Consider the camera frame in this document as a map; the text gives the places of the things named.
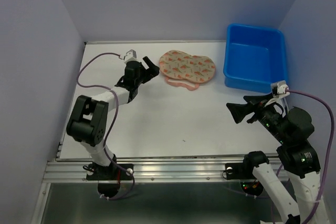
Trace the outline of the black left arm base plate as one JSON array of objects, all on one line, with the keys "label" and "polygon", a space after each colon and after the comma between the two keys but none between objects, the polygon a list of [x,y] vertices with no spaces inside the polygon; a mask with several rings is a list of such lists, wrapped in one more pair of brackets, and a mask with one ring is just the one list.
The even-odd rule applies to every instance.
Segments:
[{"label": "black left arm base plate", "polygon": [[110,166],[100,166],[96,163],[83,165],[86,172],[86,180],[91,181],[131,181],[130,175],[117,168],[113,164]]}]

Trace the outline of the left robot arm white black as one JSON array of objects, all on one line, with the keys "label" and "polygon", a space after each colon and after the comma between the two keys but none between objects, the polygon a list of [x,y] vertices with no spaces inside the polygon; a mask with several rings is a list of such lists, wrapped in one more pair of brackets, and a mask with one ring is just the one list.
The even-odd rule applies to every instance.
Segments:
[{"label": "left robot arm white black", "polygon": [[110,179],[117,170],[133,175],[131,168],[124,168],[117,164],[117,159],[107,146],[107,138],[112,127],[107,126],[108,113],[118,114],[119,107],[134,100],[139,86],[158,76],[160,69],[148,57],[138,61],[132,57],[125,63],[123,76],[114,87],[101,86],[105,92],[89,97],[80,95],[66,126],[67,135],[80,143],[92,158],[92,163],[84,166],[89,176],[100,173]]}]

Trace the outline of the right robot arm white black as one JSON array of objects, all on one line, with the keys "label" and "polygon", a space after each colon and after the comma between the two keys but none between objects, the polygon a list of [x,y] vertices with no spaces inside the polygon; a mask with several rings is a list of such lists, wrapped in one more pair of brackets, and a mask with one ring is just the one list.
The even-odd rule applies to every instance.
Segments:
[{"label": "right robot arm white black", "polygon": [[283,223],[328,223],[325,209],[309,215],[320,197],[320,163],[316,151],[308,142],[314,132],[308,112],[294,107],[286,115],[275,109],[272,95],[245,96],[246,104],[227,103],[235,123],[247,115],[247,123],[259,122],[279,143],[278,157],[295,191],[295,198],[287,192],[272,170],[262,151],[246,154],[240,163],[226,164],[224,177],[230,179],[257,179],[278,209]]}]

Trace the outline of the floral mesh laundry bag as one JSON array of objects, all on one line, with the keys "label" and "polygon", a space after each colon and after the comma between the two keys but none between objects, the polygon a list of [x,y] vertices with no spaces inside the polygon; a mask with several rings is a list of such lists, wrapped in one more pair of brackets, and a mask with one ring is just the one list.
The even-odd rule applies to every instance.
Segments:
[{"label": "floral mesh laundry bag", "polygon": [[190,55],[179,50],[170,50],[162,55],[159,68],[167,84],[189,91],[195,91],[200,85],[211,81],[216,72],[211,58]]}]

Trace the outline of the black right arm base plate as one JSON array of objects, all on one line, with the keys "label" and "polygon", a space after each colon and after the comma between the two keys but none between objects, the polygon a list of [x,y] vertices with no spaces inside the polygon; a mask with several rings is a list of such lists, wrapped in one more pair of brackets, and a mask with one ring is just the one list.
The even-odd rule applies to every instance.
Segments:
[{"label": "black right arm base plate", "polygon": [[226,180],[255,179],[255,176],[252,174],[252,168],[249,166],[246,167],[243,163],[226,163],[222,177]]}]

